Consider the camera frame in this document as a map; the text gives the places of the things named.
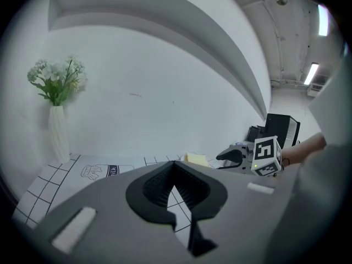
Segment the yellow object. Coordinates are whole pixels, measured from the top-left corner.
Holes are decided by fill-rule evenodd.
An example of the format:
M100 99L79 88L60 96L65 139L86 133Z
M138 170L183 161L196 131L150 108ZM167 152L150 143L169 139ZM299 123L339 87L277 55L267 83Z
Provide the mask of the yellow object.
M205 158L205 155L195 155L193 153L187 153L185 156L185 160L188 162L209 167L209 164L207 162L207 159Z

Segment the textured white vase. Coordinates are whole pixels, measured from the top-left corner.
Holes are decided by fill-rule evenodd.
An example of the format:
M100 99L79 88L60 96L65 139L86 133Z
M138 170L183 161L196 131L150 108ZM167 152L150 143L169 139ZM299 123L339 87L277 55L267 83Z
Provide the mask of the textured white vase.
M56 159L59 163L70 160L67 125L62 106L51 107L49 114L49 133Z

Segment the flower bouquet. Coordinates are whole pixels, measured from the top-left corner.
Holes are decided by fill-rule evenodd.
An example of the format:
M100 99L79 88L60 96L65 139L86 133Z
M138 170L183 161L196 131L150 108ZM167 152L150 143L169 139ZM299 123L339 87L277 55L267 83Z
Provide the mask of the flower bouquet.
M64 62L51 64L40 59L27 74L30 84L36 86L44 99L52 104L49 113L49 133L54 152L60 163L70 160L67 126L62 104L85 85L87 78L84 65L76 56Z

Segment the ceiling light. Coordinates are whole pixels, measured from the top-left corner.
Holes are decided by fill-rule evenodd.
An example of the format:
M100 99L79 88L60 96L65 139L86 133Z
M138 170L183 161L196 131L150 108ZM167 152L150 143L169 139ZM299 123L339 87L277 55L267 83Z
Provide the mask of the ceiling light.
M319 35L328 35L328 9L318 5L319 10Z
M309 85L309 83L312 81L315 73L317 72L319 65L312 63L312 67L310 68L310 71L307 75L306 81L304 81L304 85Z

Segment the ceiling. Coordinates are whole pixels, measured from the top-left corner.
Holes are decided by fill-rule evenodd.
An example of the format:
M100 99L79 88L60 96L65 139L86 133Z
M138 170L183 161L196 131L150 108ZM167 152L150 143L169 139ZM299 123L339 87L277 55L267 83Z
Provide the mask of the ceiling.
M319 36L317 4L310 0L235 0L261 42L271 80L304 82L311 63L319 68L313 83L325 83L333 74L343 50L343 38L329 17L328 36Z

